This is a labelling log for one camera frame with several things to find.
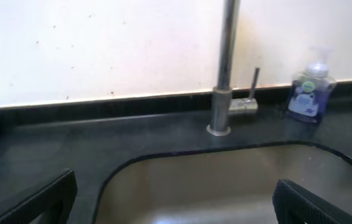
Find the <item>faucet handle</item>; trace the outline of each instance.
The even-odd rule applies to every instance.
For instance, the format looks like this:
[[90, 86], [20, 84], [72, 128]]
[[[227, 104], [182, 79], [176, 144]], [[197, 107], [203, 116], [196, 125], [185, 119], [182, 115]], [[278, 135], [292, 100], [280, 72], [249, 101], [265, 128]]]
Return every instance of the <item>faucet handle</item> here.
[[252, 85], [249, 90], [249, 97], [243, 99], [231, 100], [229, 114], [256, 114], [259, 107], [256, 99], [254, 98], [257, 79], [259, 77], [260, 68], [255, 69]]

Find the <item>soap bottle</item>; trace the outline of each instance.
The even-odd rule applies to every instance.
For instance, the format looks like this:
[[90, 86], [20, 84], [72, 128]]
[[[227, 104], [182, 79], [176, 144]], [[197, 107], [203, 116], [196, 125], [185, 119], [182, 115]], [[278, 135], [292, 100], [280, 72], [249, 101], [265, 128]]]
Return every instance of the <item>soap bottle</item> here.
[[319, 123], [336, 80], [328, 76], [327, 49], [315, 48], [318, 60], [295, 75], [287, 101], [286, 114], [300, 121]]

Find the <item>stainless steel sink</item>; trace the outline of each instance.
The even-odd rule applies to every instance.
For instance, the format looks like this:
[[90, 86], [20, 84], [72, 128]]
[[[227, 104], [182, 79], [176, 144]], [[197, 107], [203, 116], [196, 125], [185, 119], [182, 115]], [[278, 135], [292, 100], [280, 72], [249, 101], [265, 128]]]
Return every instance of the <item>stainless steel sink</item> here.
[[272, 194], [290, 179], [352, 215], [352, 166], [291, 145], [149, 159], [105, 187], [96, 223], [277, 223]]

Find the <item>black countertop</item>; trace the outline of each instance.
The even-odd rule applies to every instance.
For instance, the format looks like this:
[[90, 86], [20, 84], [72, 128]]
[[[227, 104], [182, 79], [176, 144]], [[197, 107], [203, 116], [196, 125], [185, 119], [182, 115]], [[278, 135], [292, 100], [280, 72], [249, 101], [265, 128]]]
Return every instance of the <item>black countertop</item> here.
[[332, 100], [321, 124], [260, 105], [253, 118], [232, 117], [232, 132], [206, 131], [210, 111], [19, 126], [0, 134], [0, 201], [64, 168], [75, 171], [78, 195], [69, 223], [91, 223], [100, 189], [131, 162], [160, 156], [308, 144], [352, 162], [352, 97]]

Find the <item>faucet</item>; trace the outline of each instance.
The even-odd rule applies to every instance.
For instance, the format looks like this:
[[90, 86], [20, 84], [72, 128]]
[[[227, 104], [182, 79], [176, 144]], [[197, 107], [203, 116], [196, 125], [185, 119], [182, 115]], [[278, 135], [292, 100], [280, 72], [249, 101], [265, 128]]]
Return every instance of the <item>faucet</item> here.
[[230, 114], [254, 114], [258, 105], [254, 98], [259, 68], [255, 69], [255, 75], [250, 88], [248, 98], [232, 99], [230, 87], [232, 56], [234, 53], [235, 32], [238, 22], [240, 0], [225, 0], [224, 17], [221, 31], [221, 50], [219, 78], [217, 86], [212, 94], [212, 119], [207, 125], [207, 131], [214, 136], [225, 136], [231, 132], [229, 127]]

